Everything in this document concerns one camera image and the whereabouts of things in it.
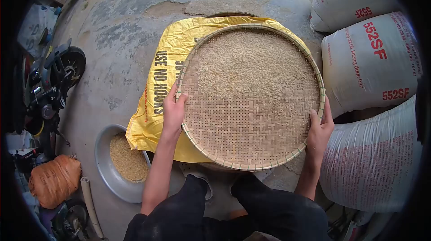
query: hand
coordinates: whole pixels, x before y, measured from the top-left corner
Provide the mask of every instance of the hand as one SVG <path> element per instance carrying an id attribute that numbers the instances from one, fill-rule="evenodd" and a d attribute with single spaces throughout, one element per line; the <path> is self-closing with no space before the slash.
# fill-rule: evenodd
<path id="1" fill-rule="evenodd" d="M 311 127 L 308 132 L 306 163 L 320 171 L 323 160 L 323 153 L 328 145 L 331 133 L 334 130 L 334 121 L 332 120 L 331 107 L 329 99 L 325 95 L 325 110 L 322 122 L 319 123 L 319 116 L 316 111 L 310 111 Z"/>
<path id="2" fill-rule="evenodd" d="M 181 124 L 184 121 L 184 102 L 187 100 L 187 93 L 182 93 L 175 102 L 177 81 L 175 80 L 166 98 L 163 100 L 163 130 L 162 136 L 167 139 L 178 139 L 181 133 Z"/>

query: yellow sack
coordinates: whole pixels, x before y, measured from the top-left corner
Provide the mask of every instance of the yellow sack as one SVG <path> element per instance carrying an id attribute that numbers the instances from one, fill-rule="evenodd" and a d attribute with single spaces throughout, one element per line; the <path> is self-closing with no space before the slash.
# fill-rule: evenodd
<path id="1" fill-rule="evenodd" d="M 261 23 L 280 29 L 304 44 L 294 33 L 270 18 L 189 18 L 172 23 L 160 38 L 148 73 L 147 85 L 136 113 L 127 126 L 126 138 L 132 149 L 156 151 L 163 128 L 163 100 L 179 76 L 181 66 L 196 42 L 219 28 L 243 23 Z M 181 133 L 175 148 L 174 160 L 185 163 L 212 162 L 193 147 L 184 133 Z"/>

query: black pants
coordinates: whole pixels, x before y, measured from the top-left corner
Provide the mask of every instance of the black pants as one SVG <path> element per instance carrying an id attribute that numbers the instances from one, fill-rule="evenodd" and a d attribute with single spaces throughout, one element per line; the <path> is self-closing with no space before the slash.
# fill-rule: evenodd
<path id="1" fill-rule="evenodd" d="M 132 219 L 124 240 L 242 241 L 254 231 L 282 241 L 329 240 L 328 219 L 319 205 L 302 195 L 273 190 L 251 173 L 241 176 L 231 189 L 246 216 L 229 221 L 204 217 L 206 192 L 205 181 L 188 175 L 177 194 L 150 215 Z"/>

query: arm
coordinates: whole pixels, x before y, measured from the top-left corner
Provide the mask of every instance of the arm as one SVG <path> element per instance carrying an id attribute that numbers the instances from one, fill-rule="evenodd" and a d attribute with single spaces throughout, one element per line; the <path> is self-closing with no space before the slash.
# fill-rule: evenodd
<path id="1" fill-rule="evenodd" d="M 331 107 L 329 106 L 327 97 L 325 99 L 325 112 L 321 124 L 319 116 L 314 109 L 310 111 L 310 119 L 311 127 L 307 139 L 307 153 L 294 193 L 314 200 L 317 182 L 320 177 L 323 153 L 334 130 Z"/>
<path id="2" fill-rule="evenodd" d="M 159 203 L 168 197 L 169 193 L 175 146 L 181 134 L 184 102 L 187 99 L 187 94 L 184 93 L 175 103 L 176 83 L 175 81 L 163 100 L 163 130 L 142 192 L 141 213 L 145 215 L 149 215 Z"/>

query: plastic bag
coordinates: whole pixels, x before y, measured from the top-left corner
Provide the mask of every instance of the plastic bag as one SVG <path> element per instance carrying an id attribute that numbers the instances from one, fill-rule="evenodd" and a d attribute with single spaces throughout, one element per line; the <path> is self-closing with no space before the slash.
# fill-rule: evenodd
<path id="1" fill-rule="evenodd" d="M 399 9 L 397 0 L 313 0 L 311 7 L 310 27 L 329 33 Z"/>
<path id="2" fill-rule="evenodd" d="M 66 155 L 41 164 L 31 171 L 30 193 L 40 205 L 54 209 L 78 189 L 81 162 Z"/>
<path id="3" fill-rule="evenodd" d="M 367 212 L 401 211 L 422 154 L 415 101 L 416 95 L 371 119 L 335 125 L 319 180 L 329 200 Z"/>
<path id="4" fill-rule="evenodd" d="M 392 12 L 353 24 L 322 43 L 323 82 L 333 118 L 399 105 L 416 93 L 420 56 L 407 19 Z"/>

